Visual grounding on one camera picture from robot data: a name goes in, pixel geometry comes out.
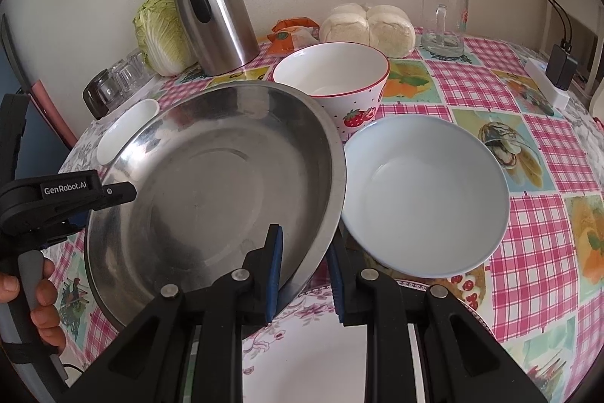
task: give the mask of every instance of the bolt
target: bolt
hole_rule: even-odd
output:
[[[447,288],[443,287],[442,285],[437,284],[430,287],[430,294],[432,294],[434,297],[437,297],[438,299],[444,299],[445,297],[447,297],[448,293],[449,290],[447,290]]]
[[[361,271],[361,277],[365,280],[376,280],[379,277],[379,273],[376,269],[365,268]]]
[[[174,284],[166,284],[161,288],[159,293],[166,299],[172,299],[177,296],[178,287]]]
[[[237,270],[233,270],[231,277],[233,280],[242,282],[250,278],[250,273],[245,268],[238,268]]]

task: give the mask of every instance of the metal bowl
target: metal bowl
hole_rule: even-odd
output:
[[[207,287],[283,226],[278,309],[323,258],[342,211],[345,159],[327,113],[274,82],[234,82],[159,114],[122,149],[104,184],[130,204],[92,212],[86,272],[117,328],[165,284]]]

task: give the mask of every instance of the strawberry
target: strawberry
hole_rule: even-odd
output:
[[[369,120],[371,120],[374,116],[376,116],[377,111],[378,110],[375,107],[369,108],[363,115],[363,120],[365,122],[369,122]]]
[[[363,125],[364,117],[364,111],[360,111],[358,108],[356,110],[351,110],[344,117],[344,125],[347,127],[358,127]]]

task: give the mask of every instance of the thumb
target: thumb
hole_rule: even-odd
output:
[[[0,273],[0,303],[8,303],[19,295],[19,280],[12,275]]]

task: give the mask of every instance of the finger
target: finger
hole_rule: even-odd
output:
[[[19,295],[19,280],[12,275],[0,273],[0,303],[8,303]]]
[[[40,333],[41,339],[43,339],[46,343],[49,343],[53,347],[59,348],[59,354],[65,350],[65,346],[67,345],[67,340],[65,339],[65,334],[63,330],[55,326],[53,328],[42,328],[38,330]]]
[[[38,328],[59,326],[59,313],[54,306],[38,306],[31,311],[31,320]]]
[[[42,273],[44,278],[49,278],[54,273],[54,263],[48,260],[48,258],[44,258],[44,268],[42,269]]]
[[[41,306],[52,306],[57,301],[57,295],[57,288],[45,278],[35,288],[35,298]]]

